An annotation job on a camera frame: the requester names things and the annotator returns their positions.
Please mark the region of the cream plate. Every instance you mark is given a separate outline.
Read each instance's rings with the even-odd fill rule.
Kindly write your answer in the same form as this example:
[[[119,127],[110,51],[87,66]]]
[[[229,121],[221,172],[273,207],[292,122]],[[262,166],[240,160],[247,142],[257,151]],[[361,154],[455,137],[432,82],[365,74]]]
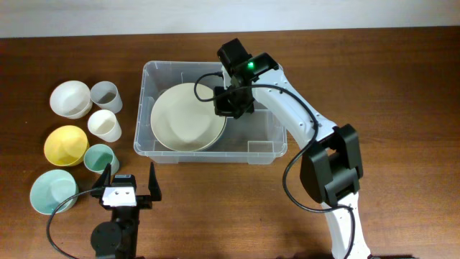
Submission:
[[[156,100],[150,115],[152,132],[165,147],[179,152],[205,150],[224,132],[226,117],[214,112],[213,90],[202,84],[181,83]]]
[[[205,121],[201,124],[201,126],[204,126],[204,130],[199,137],[201,146],[198,150],[199,151],[207,150],[212,145],[217,143],[221,139],[222,135],[224,134],[226,124],[227,124],[226,117],[220,117],[217,115],[213,115],[205,119]]]

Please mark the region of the yellow small bowl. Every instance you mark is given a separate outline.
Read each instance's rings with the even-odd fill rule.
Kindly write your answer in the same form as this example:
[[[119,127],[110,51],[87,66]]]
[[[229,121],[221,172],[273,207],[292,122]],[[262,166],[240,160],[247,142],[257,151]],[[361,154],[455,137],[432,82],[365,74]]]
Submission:
[[[83,162],[88,148],[86,133],[80,127],[65,125],[48,135],[43,150],[51,164],[70,167]]]

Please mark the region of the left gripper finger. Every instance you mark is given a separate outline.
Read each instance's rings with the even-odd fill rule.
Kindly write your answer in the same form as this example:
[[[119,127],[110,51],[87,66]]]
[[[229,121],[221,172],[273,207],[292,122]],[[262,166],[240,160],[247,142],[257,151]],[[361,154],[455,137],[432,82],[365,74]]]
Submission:
[[[103,173],[100,175],[98,180],[94,183],[94,188],[105,188],[110,185],[111,182],[111,164],[107,163],[106,167],[103,170]]]
[[[153,162],[150,163],[149,166],[149,183],[148,189],[150,192],[150,196],[161,196],[161,189],[159,187],[159,183],[157,181],[156,173],[155,173],[155,165]]]

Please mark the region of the mint green small bowl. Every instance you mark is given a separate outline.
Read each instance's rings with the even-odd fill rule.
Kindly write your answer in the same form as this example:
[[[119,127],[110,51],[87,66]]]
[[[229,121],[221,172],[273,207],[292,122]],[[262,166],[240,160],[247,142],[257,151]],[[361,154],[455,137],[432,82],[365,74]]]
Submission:
[[[74,177],[67,171],[55,169],[43,173],[35,180],[29,200],[36,212],[51,215],[62,201],[78,192]]]

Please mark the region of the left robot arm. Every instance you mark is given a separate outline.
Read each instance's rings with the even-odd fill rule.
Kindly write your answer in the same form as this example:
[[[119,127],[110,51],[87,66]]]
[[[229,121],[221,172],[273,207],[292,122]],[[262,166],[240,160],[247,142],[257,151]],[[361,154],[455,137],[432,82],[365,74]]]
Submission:
[[[154,201],[162,200],[153,163],[149,167],[149,194],[137,195],[136,189],[135,176],[111,176],[109,164],[93,184],[92,197],[111,212],[111,219],[97,225],[91,234],[91,246],[97,258],[136,257],[139,212],[151,209]]]

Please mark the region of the white small bowl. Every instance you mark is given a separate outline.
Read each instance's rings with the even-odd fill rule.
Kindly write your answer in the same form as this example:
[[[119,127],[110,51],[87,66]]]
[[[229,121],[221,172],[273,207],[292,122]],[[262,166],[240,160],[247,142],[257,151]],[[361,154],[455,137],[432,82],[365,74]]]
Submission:
[[[81,81],[66,81],[57,86],[50,96],[51,110],[68,119],[80,119],[93,106],[89,87]]]

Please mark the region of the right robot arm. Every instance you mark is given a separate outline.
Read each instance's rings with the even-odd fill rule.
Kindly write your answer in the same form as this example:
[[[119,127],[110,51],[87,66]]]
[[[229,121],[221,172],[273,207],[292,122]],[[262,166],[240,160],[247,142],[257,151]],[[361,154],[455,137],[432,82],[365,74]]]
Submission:
[[[317,112],[288,82],[281,65],[270,55],[249,54],[238,39],[221,46],[224,85],[214,91],[215,113],[240,118],[259,102],[294,137],[300,152],[300,182],[321,205],[331,235],[335,258],[372,256],[359,218],[359,181],[363,176],[357,131],[342,127]]]

